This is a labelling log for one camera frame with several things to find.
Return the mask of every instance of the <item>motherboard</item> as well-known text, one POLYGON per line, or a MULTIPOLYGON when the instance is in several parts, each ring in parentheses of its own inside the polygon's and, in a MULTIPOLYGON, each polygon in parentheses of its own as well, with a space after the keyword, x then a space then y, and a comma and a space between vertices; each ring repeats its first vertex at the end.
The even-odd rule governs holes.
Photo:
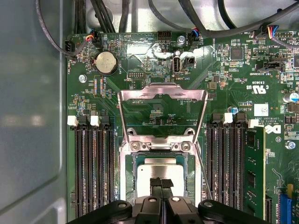
MULTIPOLYGON (((160 178, 195 205, 299 223, 298 49, 254 32, 94 37, 67 60, 69 221, 160 178)), ((276 38, 299 44, 297 31, 276 38)))

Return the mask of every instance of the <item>blue pcie slot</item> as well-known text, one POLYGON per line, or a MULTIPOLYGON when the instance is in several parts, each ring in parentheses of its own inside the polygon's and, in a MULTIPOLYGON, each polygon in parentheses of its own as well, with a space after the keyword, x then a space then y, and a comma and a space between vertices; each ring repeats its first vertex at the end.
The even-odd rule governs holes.
POLYGON ((292 224, 292 199, 287 194, 280 194, 280 224, 292 224))

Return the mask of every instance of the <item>mounting screw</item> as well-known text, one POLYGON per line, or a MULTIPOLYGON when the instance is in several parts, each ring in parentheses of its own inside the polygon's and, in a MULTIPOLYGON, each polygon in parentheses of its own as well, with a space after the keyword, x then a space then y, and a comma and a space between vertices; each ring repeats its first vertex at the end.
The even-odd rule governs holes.
POLYGON ((174 202, 179 202, 180 199, 179 199, 178 197, 173 197, 172 200, 173 200, 174 202))
POLYGON ((286 147, 287 149, 294 149, 294 148, 296 147, 296 143, 293 142, 293 141, 287 141, 287 142, 285 143, 285 147, 286 147))
POLYGON ((186 43, 186 38, 184 36, 179 36, 177 42, 179 45, 183 45, 186 43))
POLYGON ((86 75, 79 75, 79 82, 86 83, 86 81, 87 81, 87 76, 86 75))
POLYGON ((125 203, 120 203, 120 204, 118 204, 118 207, 119 208, 124 208, 124 207, 126 207, 127 205, 125 204, 125 203))
POLYGON ((132 144, 131 144, 131 150, 132 151, 138 151, 140 149, 140 144, 139 144, 139 142, 133 142, 132 144))
POLYGON ((205 202, 204 206, 211 208, 211 207, 213 207, 213 204, 210 202, 205 202))
POLYGON ((182 150, 183 150, 184 152, 187 152, 187 151, 190 150, 191 146, 190 146, 189 143, 187 143, 187 142, 183 142, 183 143, 181 144, 181 148, 182 148, 182 150))

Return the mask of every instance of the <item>white slot latch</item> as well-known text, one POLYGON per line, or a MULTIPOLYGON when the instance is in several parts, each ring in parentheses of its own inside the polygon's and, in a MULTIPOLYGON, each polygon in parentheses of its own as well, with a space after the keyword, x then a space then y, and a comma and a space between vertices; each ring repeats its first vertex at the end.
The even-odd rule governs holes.
POLYGON ((233 114, 232 113, 224 113, 222 122, 223 122, 223 124, 232 123, 233 122, 233 114))
POLYGON ((69 126, 77 127, 79 124, 77 117, 76 116, 67 116, 67 124, 69 126))
POLYGON ((248 120, 248 128, 258 127, 259 119, 250 119, 248 120))
POLYGON ((90 125, 91 126, 100 126, 100 120, 98 116, 92 115, 90 116, 90 125))

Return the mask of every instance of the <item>usb port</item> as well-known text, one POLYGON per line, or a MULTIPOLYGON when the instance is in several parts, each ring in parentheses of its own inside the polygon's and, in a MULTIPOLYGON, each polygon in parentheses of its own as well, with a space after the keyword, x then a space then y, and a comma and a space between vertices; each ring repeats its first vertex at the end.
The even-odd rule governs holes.
POLYGON ((172 60, 172 71, 179 72, 181 67, 181 62, 179 57, 174 57, 172 60))

